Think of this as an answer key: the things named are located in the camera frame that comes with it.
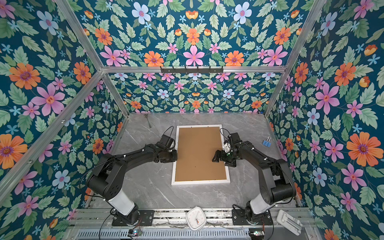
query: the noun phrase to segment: white alarm clock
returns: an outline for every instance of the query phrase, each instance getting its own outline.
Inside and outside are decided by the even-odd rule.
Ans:
[[[200,207],[195,207],[187,212],[185,220],[189,228],[193,231],[199,230],[207,223],[207,218]]]

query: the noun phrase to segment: wallpaper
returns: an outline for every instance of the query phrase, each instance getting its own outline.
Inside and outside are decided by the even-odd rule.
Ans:
[[[94,68],[52,1],[1,0],[0,38],[1,179]]]
[[[111,78],[130,112],[262,113],[280,74],[136,73]]]
[[[384,239],[383,1],[331,1],[269,116],[326,240]]]
[[[0,239],[62,239],[88,199],[85,174],[109,153],[123,120],[100,81],[3,203]]]
[[[106,66],[277,66],[286,63],[313,1],[78,4],[77,17]]]

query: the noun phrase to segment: blue binder clip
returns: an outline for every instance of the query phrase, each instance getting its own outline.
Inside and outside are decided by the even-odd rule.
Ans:
[[[267,147],[270,147],[271,146],[271,142],[270,142],[271,139],[272,139],[271,137],[268,137],[267,140],[264,140],[263,145],[267,146]]]

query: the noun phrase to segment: brown rectangular panel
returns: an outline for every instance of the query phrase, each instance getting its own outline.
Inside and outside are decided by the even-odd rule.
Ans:
[[[212,162],[222,149],[219,127],[181,127],[175,181],[225,180],[224,162]]]

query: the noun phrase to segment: diagonal metal bar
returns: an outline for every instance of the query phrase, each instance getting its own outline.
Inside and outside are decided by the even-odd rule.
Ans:
[[[0,182],[0,205],[9,196],[9,193],[16,187],[20,179],[27,174],[33,163],[45,151],[47,144],[59,133],[65,122],[82,104],[86,96],[94,89],[103,74],[97,71],[88,83],[77,93],[72,101],[54,119],[51,125],[33,143],[23,157],[14,165],[13,168],[4,176]]]
[[[85,35],[84,29],[73,12],[71,5],[68,3],[68,0],[56,0],[55,2],[87,53],[89,59],[92,61],[93,66],[96,70],[100,70],[103,67],[103,63],[101,62],[87,35]]]
[[[293,65],[295,64],[301,49],[303,48],[305,42],[307,41],[308,35],[311,32],[317,17],[321,13],[321,9],[323,8],[325,2],[326,0],[314,0],[312,8],[308,13],[308,17],[305,20],[305,23],[303,25],[303,29],[295,43],[295,46],[292,49],[291,54],[289,55],[289,58],[286,64],[286,71],[281,75],[279,82],[277,83],[275,90],[273,91],[272,96],[269,100],[268,107],[265,111],[266,117],[268,117],[269,113],[272,111],[272,108],[275,105],[281,90],[283,89],[284,82],[285,80],[288,79],[288,76],[292,71]]]
[[[240,66],[240,67],[103,67],[103,73],[283,73],[285,66]]]
[[[111,93],[112,98],[115,100],[116,104],[119,106],[120,111],[125,117],[128,117],[128,110],[125,106],[120,93],[118,92],[116,86],[113,84],[111,77],[108,74],[104,74],[103,81],[107,88],[109,89],[109,92]]]

